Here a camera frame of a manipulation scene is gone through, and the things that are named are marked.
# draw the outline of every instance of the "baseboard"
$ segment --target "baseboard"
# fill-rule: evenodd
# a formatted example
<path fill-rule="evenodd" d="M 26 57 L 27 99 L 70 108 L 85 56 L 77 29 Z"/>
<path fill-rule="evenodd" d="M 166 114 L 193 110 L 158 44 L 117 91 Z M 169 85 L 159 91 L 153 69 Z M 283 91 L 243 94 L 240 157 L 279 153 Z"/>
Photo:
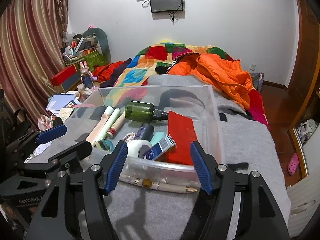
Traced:
<path fill-rule="evenodd" d="M 278 84 L 278 83 L 273 83 L 273 82 L 266 81 L 266 80 L 264 80 L 262 84 L 266 85 L 266 86 L 269 86 L 269 87 L 281 88 L 284 91 L 287 91 L 287 89 L 288 89 L 285 85 L 281 85 L 281 84 Z"/>

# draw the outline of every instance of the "roll of tape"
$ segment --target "roll of tape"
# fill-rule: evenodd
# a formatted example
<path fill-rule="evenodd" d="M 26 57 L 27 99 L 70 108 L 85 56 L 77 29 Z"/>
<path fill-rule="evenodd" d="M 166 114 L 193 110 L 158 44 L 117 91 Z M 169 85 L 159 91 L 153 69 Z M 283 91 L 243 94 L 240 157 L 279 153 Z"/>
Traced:
<path fill-rule="evenodd" d="M 132 140 L 127 143 L 128 146 L 128 156 L 138 158 L 139 155 L 144 154 L 149 150 L 152 145 L 146 140 Z"/>

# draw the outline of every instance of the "wall socket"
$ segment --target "wall socket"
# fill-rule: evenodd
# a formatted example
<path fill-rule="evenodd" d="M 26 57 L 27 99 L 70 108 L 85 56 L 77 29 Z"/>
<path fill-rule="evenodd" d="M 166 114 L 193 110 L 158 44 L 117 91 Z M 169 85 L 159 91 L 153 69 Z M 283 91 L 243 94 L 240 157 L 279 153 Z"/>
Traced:
<path fill-rule="evenodd" d="M 256 65 L 251 64 L 251 65 L 250 65 L 250 70 L 255 70 L 255 69 L 256 69 Z"/>

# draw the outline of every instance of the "pen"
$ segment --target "pen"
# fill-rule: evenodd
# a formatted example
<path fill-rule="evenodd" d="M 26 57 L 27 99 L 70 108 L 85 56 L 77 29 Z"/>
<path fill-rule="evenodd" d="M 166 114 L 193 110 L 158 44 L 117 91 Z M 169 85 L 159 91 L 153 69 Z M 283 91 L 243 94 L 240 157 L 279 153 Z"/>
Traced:
<path fill-rule="evenodd" d="M 161 190 L 161 191 L 169 191 L 169 192 L 175 192 L 175 193 L 181 193 L 181 194 L 197 192 L 197 189 L 192 187 L 167 184 L 167 183 L 161 183 L 161 182 L 153 182 L 150 179 L 134 179 L 126 175 L 121 175 L 119 180 L 122 182 L 137 185 L 140 187 Z"/>

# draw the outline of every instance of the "green bottle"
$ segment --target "green bottle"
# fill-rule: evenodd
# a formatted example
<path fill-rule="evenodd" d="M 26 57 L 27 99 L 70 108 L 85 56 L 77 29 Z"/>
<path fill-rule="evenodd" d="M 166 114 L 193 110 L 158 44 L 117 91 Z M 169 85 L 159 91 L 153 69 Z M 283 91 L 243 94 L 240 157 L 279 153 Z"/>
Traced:
<path fill-rule="evenodd" d="M 168 113 L 155 109 L 153 104 L 130 101 L 124 109 L 126 119 L 150 123 L 152 120 L 168 120 Z"/>

